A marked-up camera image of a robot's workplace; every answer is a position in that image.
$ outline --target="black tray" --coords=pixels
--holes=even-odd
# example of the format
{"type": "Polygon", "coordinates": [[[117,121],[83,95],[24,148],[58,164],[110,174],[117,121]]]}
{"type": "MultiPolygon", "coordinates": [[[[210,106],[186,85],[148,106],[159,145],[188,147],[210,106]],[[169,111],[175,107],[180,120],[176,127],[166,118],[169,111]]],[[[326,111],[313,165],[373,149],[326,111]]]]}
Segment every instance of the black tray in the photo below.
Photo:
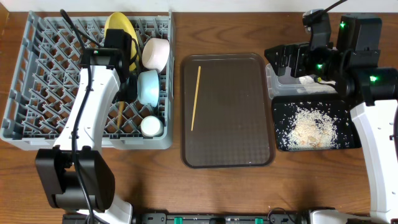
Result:
{"type": "Polygon", "coordinates": [[[261,56],[189,56],[181,67],[181,93],[181,155],[187,166],[266,166],[274,160],[271,101],[261,56]],[[198,66],[201,74],[191,131],[198,66]]]}
{"type": "Polygon", "coordinates": [[[282,151],[310,151],[314,149],[294,149],[289,150],[287,146],[281,144],[283,133],[279,130],[284,130],[289,133],[291,126],[288,128],[288,121],[285,118],[295,116],[296,111],[294,107],[289,105],[294,103],[301,108],[317,110],[326,113],[331,118],[337,117],[338,121],[334,122],[337,127],[336,143],[340,144],[339,149],[354,149],[361,147],[358,132],[351,120],[350,105],[341,99],[337,94],[322,94],[322,95],[300,95],[300,96],[277,96],[272,100],[272,116],[274,119],[274,132],[276,137],[277,148],[282,151]]]}

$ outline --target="clear plastic container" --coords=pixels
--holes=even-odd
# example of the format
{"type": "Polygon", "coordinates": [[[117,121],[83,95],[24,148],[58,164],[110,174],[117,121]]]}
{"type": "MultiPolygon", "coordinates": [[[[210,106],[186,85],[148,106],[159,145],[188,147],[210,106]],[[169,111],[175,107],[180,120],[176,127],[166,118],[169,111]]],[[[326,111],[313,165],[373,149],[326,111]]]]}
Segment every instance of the clear plastic container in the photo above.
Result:
{"type": "Polygon", "coordinates": [[[278,77],[274,69],[272,69],[271,64],[266,66],[266,76],[270,99],[273,99],[275,96],[337,93],[331,86],[313,82],[313,75],[301,78],[294,78],[290,75],[278,77]]]}

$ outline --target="gray dish rack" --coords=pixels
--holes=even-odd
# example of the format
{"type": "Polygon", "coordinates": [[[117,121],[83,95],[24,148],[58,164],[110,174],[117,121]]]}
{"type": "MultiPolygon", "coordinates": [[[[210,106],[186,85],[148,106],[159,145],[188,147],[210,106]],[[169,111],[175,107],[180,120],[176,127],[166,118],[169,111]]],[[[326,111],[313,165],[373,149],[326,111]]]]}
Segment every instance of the gray dish rack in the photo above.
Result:
{"type": "MultiPolygon", "coordinates": [[[[168,39],[170,55],[159,74],[160,93],[156,108],[125,102],[122,123],[117,126],[120,103],[109,109],[102,147],[116,149],[167,149],[173,135],[173,76],[175,25],[169,16],[131,16],[138,39],[140,58],[151,38],[168,39]],[[160,137],[144,138],[140,123],[145,116],[157,116],[165,125],[160,137]]],[[[76,27],[99,43],[104,42],[107,17],[72,17],[76,27]]],[[[85,40],[87,47],[94,43],[85,40]]],[[[12,78],[11,89],[0,129],[0,138],[23,150],[53,146],[71,112],[79,86],[80,45],[61,17],[44,19],[30,12],[12,78]]],[[[144,68],[137,63],[138,75],[144,68]]]]}

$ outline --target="green connector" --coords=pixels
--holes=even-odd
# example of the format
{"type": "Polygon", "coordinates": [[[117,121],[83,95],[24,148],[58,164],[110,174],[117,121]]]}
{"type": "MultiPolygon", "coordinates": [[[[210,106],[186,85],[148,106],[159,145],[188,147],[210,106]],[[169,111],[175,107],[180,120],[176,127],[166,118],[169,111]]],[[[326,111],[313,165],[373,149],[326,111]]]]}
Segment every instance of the green connector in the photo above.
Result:
{"type": "Polygon", "coordinates": [[[254,224],[264,224],[264,220],[262,218],[256,218],[254,224]]]}
{"type": "Polygon", "coordinates": [[[175,217],[174,218],[174,224],[182,224],[182,218],[181,217],[175,217]]]}

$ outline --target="white bowl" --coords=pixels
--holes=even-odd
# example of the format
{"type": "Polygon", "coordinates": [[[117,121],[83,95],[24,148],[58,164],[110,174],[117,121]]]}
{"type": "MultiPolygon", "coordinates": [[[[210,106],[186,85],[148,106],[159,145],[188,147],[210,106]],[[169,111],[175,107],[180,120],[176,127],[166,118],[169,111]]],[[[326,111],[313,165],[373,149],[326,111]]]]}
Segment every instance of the white bowl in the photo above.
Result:
{"type": "Polygon", "coordinates": [[[168,40],[152,38],[144,47],[142,64],[148,69],[155,69],[160,73],[167,64],[170,53],[168,40]]]}
{"type": "Polygon", "coordinates": [[[141,133],[144,137],[161,136],[163,130],[163,123],[155,116],[148,116],[141,121],[141,133]]]}

